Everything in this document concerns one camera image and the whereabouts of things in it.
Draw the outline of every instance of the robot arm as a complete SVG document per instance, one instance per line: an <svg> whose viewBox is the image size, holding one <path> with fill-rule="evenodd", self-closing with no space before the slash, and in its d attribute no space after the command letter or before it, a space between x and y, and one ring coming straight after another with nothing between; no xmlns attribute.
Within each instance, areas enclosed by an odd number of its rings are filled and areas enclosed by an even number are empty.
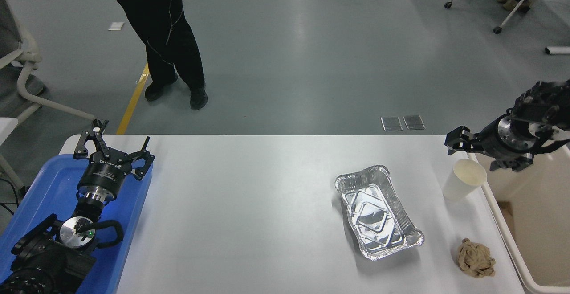
<svg viewBox="0 0 570 294"><path fill-rule="evenodd" d="M149 137L141 150L127 154L108 147L102 139L107 121L93 121L92 130L81 134L75 147L75 159L88 159L87 169L77 184L77 205L67 220L49 215L22 237L12 248L15 259L12 274L0 284L0 294L73 294L95 263L91 253L120 243L121 224L116 220L99 221L104 207L117 198L126 177L141 180L155 157L146 150ZM88 156L87 141L95 145ZM134 162L144 164L133 168ZM97 233L113 228L116 237L100 242Z"/></svg>
<svg viewBox="0 0 570 294"><path fill-rule="evenodd" d="M478 152L495 158L490 170L531 166L534 155L548 154L570 142L570 80L537 82L516 99L513 108L481 132L460 126L448 133L448 154Z"/></svg>

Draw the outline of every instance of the paper cup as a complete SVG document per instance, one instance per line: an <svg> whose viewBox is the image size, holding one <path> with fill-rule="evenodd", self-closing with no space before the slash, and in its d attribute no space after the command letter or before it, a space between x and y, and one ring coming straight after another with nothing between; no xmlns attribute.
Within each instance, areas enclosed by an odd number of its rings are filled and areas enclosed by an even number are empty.
<svg viewBox="0 0 570 294"><path fill-rule="evenodd" d="M460 159L454 164L442 192L448 200L458 201L481 186L487 180L485 168L470 159Z"/></svg>

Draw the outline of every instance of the foil container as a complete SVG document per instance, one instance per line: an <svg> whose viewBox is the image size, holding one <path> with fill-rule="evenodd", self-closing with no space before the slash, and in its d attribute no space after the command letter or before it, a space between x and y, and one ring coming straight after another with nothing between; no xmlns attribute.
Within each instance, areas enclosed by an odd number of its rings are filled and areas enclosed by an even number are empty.
<svg viewBox="0 0 570 294"><path fill-rule="evenodd" d="M403 210L385 166L338 176L334 187L364 257L378 260L423 244L423 233Z"/></svg>

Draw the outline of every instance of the crumpled paper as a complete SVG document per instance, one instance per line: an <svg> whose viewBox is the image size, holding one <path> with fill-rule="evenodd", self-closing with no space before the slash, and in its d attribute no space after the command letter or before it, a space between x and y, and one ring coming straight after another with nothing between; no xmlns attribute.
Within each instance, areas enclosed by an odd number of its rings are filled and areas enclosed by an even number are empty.
<svg viewBox="0 0 570 294"><path fill-rule="evenodd" d="M464 238L457 249L457 263L465 274L474 278L495 276L495 259L491 257L489 247L473 243L468 238Z"/></svg>

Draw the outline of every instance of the cable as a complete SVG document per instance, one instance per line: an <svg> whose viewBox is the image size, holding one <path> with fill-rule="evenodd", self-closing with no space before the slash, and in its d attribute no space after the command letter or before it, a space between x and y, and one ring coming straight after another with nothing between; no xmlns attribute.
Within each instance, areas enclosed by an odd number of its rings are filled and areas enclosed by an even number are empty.
<svg viewBox="0 0 570 294"><path fill-rule="evenodd" d="M14 184L12 184L12 182L10 182L10 180L8 179L0 178L0 180L10 184L10 186L12 187L12 192L14 192L14 198L16 198L16 208L20 207L20 201L18 200L18 193L16 192L16 187L14 187Z"/></svg>
<svg viewBox="0 0 570 294"><path fill-rule="evenodd" d="M0 203L0 206L4 207L8 212L10 212L10 214L14 215L14 212L12 212L12 210L9 209L8 206L4 205L3 203Z"/></svg>

